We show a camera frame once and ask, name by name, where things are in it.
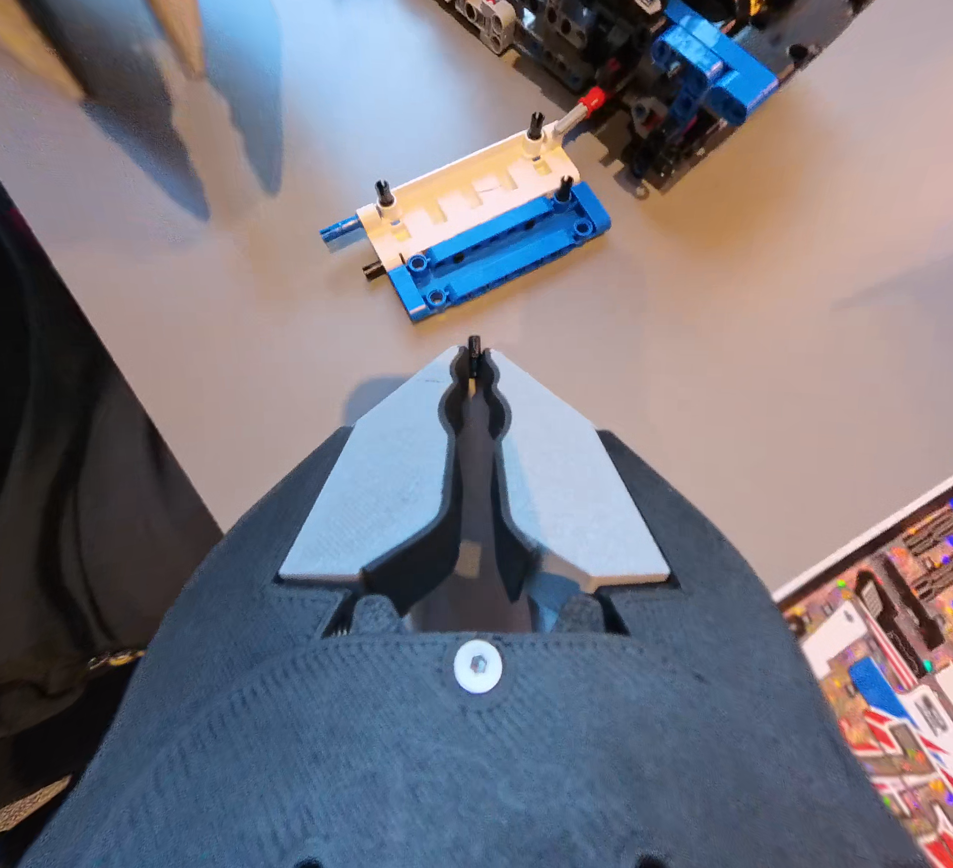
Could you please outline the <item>blue brick panel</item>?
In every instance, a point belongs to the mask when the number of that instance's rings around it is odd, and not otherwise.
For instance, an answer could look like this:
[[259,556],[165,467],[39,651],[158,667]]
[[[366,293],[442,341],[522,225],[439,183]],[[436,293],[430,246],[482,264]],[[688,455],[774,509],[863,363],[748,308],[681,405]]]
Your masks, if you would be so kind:
[[387,272],[419,322],[510,283],[595,240],[611,217],[588,184],[538,197],[430,247],[399,254]]

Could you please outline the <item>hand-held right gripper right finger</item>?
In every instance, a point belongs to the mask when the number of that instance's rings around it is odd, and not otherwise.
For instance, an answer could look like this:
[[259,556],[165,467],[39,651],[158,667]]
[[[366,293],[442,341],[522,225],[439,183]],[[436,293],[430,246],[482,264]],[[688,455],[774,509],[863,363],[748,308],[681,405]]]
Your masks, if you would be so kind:
[[672,574],[599,431],[497,350],[479,381],[494,446],[497,571],[510,600],[656,584]]

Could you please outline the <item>grey desk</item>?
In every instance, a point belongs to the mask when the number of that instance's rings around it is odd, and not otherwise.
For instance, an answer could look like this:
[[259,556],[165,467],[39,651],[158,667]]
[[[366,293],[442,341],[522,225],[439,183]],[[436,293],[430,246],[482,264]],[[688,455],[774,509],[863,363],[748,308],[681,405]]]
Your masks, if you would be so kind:
[[625,123],[567,147],[612,228],[409,322],[318,231],[573,97],[435,0],[44,0],[101,103],[2,58],[2,182],[222,529],[480,334],[710,517],[774,590],[951,475],[951,0],[878,0],[640,199]]

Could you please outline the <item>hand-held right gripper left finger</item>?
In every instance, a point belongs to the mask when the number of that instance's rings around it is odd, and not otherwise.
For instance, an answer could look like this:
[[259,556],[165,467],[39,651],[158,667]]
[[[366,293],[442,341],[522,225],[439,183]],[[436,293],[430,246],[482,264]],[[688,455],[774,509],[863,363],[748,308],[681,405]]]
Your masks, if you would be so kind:
[[470,351],[451,347],[353,424],[277,575],[411,608],[459,558]]

